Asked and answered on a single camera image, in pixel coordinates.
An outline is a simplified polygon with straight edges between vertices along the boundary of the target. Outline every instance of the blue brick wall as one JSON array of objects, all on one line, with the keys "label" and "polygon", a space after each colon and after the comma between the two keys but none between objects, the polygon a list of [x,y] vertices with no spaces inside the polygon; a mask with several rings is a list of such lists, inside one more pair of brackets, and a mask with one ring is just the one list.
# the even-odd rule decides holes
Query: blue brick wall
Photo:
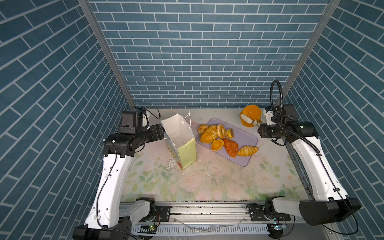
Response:
[{"label": "blue brick wall", "polygon": [[134,101],[160,108],[267,105],[327,3],[91,0]]},{"label": "blue brick wall", "polygon": [[0,239],[71,239],[125,105],[76,0],[0,1]]},{"label": "blue brick wall", "polygon": [[[362,203],[350,239],[384,233],[383,12],[381,0],[342,0],[286,97],[314,123],[335,174]],[[355,229],[353,219],[338,226]]]}]

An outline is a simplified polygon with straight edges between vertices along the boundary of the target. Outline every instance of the white debris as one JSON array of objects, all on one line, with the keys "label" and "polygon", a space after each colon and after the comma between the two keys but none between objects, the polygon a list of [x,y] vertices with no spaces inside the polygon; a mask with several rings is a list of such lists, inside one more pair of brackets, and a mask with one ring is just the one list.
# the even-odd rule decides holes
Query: white debris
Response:
[{"label": "white debris", "polygon": [[170,156],[168,161],[165,163],[165,166],[166,166],[166,172],[168,173],[174,172],[177,167],[176,158],[174,156]]}]

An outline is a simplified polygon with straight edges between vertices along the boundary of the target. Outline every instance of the table surface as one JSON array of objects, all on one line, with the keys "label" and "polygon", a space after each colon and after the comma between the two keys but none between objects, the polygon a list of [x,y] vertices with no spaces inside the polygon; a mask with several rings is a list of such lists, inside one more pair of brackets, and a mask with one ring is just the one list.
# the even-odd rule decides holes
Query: table surface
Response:
[{"label": "table surface", "polygon": [[[157,110],[150,111],[157,115]],[[161,120],[190,111],[194,136],[197,128],[211,118],[218,118],[255,135],[259,151],[246,167],[196,144],[197,162],[181,170],[168,150],[165,140],[146,144],[135,154],[124,182],[121,202],[138,197],[156,201],[264,200],[269,196],[306,199],[307,194],[285,147],[263,139],[255,127],[241,124],[241,109],[160,109]],[[160,123],[149,116],[150,125]]]}]

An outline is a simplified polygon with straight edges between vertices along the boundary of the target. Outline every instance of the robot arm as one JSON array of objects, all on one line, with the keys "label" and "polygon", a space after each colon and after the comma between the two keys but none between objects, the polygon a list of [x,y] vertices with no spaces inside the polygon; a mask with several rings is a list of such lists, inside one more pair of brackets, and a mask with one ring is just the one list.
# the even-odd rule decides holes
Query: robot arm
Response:
[{"label": "robot arm", "polygon": [[[275,138],[272,141],[280,146],[286,142],[292,144],[308,175],[314,200],[267,198],[266,216],[273,213],[301,216],[309,225],[315,226],[343,221],[359,210],[358,199],[348,196],[329,165],[313,124],[298,122],[294,106],[284,106],[282,99],[280,106],[271,106],[263,110],[258,133],[262,138]],[[278,138],[285,138],[284,145],[276,142]]]},{"label": "robot arm", "polygon": [[119,133],[104,140],[103,170],[96,197],[84,225],[74,229],[73,239],[125,239],[132,225],[155,214],[153,198],[137,199],[122,219],[119,219],[119,205],[135,150],[147,142],[163,139],[164,129],[161,124],[149,126],[142,112],[123,111],[121,122]]}]

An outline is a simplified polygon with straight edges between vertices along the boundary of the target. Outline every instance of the white paper bag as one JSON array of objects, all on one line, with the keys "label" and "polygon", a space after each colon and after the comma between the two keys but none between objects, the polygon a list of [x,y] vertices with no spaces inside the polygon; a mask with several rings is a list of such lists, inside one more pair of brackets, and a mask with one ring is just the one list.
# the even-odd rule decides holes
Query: white paper bag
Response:
[{"label": "white paper bag", "polygon": [[176,158],[181,169],[185,169],[196,162],[196,140],[190,127],[190,113],[184,118],[176,114],[161,121],[165,129],[164,139],[167,147]]}]

